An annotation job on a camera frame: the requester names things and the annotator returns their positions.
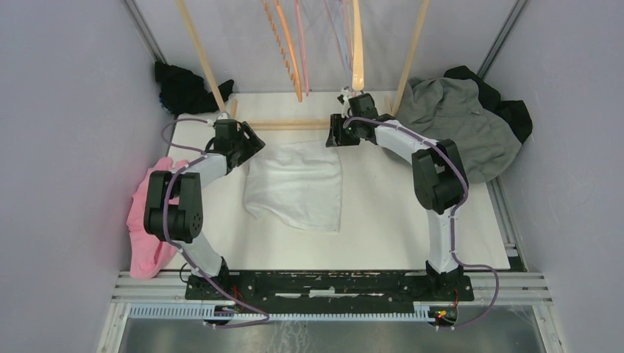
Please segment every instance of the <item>wooden rod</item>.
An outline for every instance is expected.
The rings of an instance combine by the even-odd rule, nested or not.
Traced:
[[[204,75],[206,76],[208,85],[213,91],[216,105],[219,106],[220,111],[225,112],[225,103],[223,102],[223,97],[221,97],[221,92],[219,92],[219,85],[216,84],[213,71],[210,69],[210,63],[208,62],[206,51],[202,46],[202,42],[199,40],[199,36],[195,30],[195,25],[193,25],[193,19],[191,18],[191,14],[188,12],[188,8],[186,7],[186,2],[184,0],[176,0],[176,5],[177,9],[180,11],[182,19],[184,20],[184,24],[188,30],[188,35],[191,36],[191,41],[193,42],[193,46],[195,47],[195,51],[199,57],[199,63],[202,64],[202,69],[204,70]]]
[[[405,66],[403,66],[403,73],[401,74],[401,80],[399,81],[399,88],[397,89],[397,95],[394,97],[394,105],[392,106],[392,115],[396,115],[401,104],[401,98],[403,97],[403,91],[405,85],[408,82],[409,71],[411,64],[414,61],[414,55],[416,54],[416,47],[420,40],[420,33],[422,32],[422,26],[425,25],[425,16],[427,15],[427,8],[429,8],[429,0],[422,0],[420,9],[418,10],[418,19],[416,20],[416,26],[414,27],[414,34],[411,38],[411,45],[408,52],[408,56],[405,59]]]
[[[386,109],[388,112],[392,114],[392,100],[390,99],[390,96],[383,97],[383,101],[386,103]]]
[[[364,90],[364,45],[362,41],[362,21],[360,0],[353,0],[353,80],[354,90]]]
[[[329,126],[330,121],[328,119],[292,119],[292,120],[251,120],[247,121],[250,124],[253,122],[254,125],[315,125],[315,124],[326,124]]]
[[[230,117],[236,119],[236,110],[238,109],[238,100],[232,98],[232,104],[230,105]]]
[[[325,125],[275,125],[275,126],[254,126],[254,131],[273,131],[273,130],[329,130],[329,124]]]
[[[330,128],[328,119],[248,120],[247,123],[256,131],[326,130]]]
[[[284,29],[284,37],[286,37],[286,44],[288,44],[288,53],[291,55],[291,60],[293,63],[293,74],[291,74],[290,70],[288,70],[288,75],[291,77],[291,81],[293,82],[294,92],[297,95],[297,100],[301,102],[303,100],[303,96],[301,94],[301,76],[299,75],[299,64],[297,64],[297,56],[294,53],[294,45],[291,39],[291,31],[288,29],[288,22],[286,21],[286,17],[284,16],[282,5],[280,5],[280,0],[273,1],[275,2],[277,15],[280,16],[280,22],[282,23],[282,28]]]

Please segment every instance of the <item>wooden drying rack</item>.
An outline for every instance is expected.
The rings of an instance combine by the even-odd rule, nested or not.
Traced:
[[[364,89],[364,48],[363,48],[363,38],[362,38],[362,26],[361,26],[361,18],[360,18],[360,4],[359,0],[353,1],[353,80],[352,87],[354,90],[363,90]],[[288,70],[288,76],[290,77],[293,85],[295,87],[295,93],[297,95],[297,99],[302,101],[302,90],[301,90],[301,79],[299,77],[299,69],[297,65],[297,58],[294,53],[294,47],[292,44],[290,32],[288,30],[288,24],[286,23],[286,17],[283,14],[282,7],[280,6],[279,0],[274,0],[275,7],[277,8],[277,14],[280,18],[280,22],[282,24],[282,28],[285,33],[286,44],[288,45],[288,52],[291,57],[291,62],[286,59],[286,50],[282,47],[281,38],[277,34],[277,27],[273,22],[272,14],[269,10],[269,4],[266,0],[262,0],[264,10],[266,11],[267,18],[269,19],[269,23],[271,24],[271,28],[273,33],[275,34],[275,40],[280,46],[280,52],[284,59],[284,65]],[[414,33],[412,34],[412,40],[408,55],[405,59],[405,65],[403,66],[403,72],[401,73],[401,78],[399,81],[399,87],[397,89],[397,95],[395,96],[394,104],[392,104],[389,96],[386,97],[385,103],[386,106],[391,111],[392,115],[395,115],[399,109],[401,104],[401,98],[403,97],[403,91],[405,90],[405,85],[407,84],[409,71],[414,61],[414,55],[416,54],[416,48],[418,46],[418,42],[420,39],[420,34],[422,32],[422,27],[425,24],[425,17],[427,15],[427,9],[429,8],[430,0],[422,0],[420,4],[420,9],[418,12],[418,19],[416,20],[416,26],[414,27]],[[185,0],[176,0],[176,5],[178,10],[180,11],[180,15],[184,20],[186,25],[186,29],[188,30],[188,34],[191,36],[191,41],[193,42],[193,46],[195,47],[195,51],[197,52],[197,56],[199,57],[199,62],[202,65],[202,70],[204,71],[204,75],[206,76],[206,80],[208,81],[208,85],[210,89],[213,91],[213,95],[215,97],[216,103],[219,106],[219,111],[227,112],[225,103],[223,101],[223,97],[221,97],[221,93],[219,92],[219,87],[216,83],[215,77],[213,75],[212,69],[210,68],[210,63],[208,62],[208,57],[206,56],[206,51],[202,45],[201,40],[199,39],[199,35],[195,30],[195,25],[193,24],[193,20],[191,18],[191,14],[186,7]],[[236,119],[236,110],[238,108],[238,101],[236,98],[232,99],[232,104],[230,108],[230,116]],[[247,120],[249,125],[254,130],[262,131],[262,130],[319,130],[319,129],[329,129],[330,121],[327,118],[323,119],[295,119],[295,120]]]

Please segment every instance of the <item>white platform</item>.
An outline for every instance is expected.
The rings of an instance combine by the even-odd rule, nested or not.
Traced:
[[[380,113],[383,97],[372,94]],[[337,93],[311,93],[298,103],[294,93],[238,94],[238,120],[329,118],[340,111]],[[214,114],[195,115],[214,118]],[[203,149],[213,129],[200,123],[177,125],[173,141]],[[261,131],[267,144],[326,140],[327,131]],[[295,229],[276,216],[254,219],[243,206],[247,166],[203,190],[203,231],[232,269],[363,270],[424,269],[429,235],[425,210],[414,195],[411,169],[390,160],[371,143],[337,149],[343,168],[341,230],[317,233]],[[196,152],[171,148],[174,160]],[[458,256],[466,263],[509,269],[494,209],[485,184],[471,185],[458,221]],[[184,263],[176,257],[166,268]]]

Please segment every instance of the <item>black cloth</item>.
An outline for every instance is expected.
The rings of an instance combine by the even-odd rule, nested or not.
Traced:
[[[204,79],[192,71],[156,62],[154,65],[156,82],[160,84],[160,103],[170,113],[200,114],[219,110],[212,93],[204,86]],[[219,92],[227,101],[234,87],[230,79],[219,85]]]
[[[500,93],[485,83],[479,76],[466,66],[451,68],[444,73],[449,79],[471,79],[479,87],[479,103],[490,112],[500,116],[510,127],[511,131],[524,143],[533,131],[533,121],[523,101],[501,101]]]

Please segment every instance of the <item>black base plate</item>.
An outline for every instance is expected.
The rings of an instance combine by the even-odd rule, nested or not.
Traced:
[[[435,289],[424,272],[410,271],[231,271],[230,284],[229,293],[233,295],[236,286],[246,303],[274,314],[413,313],[414,302],[475,300],[468,276]],[[354,296],[314,296],[311,290]],[[223,299],[203,278],[192,275],[185,298]]]

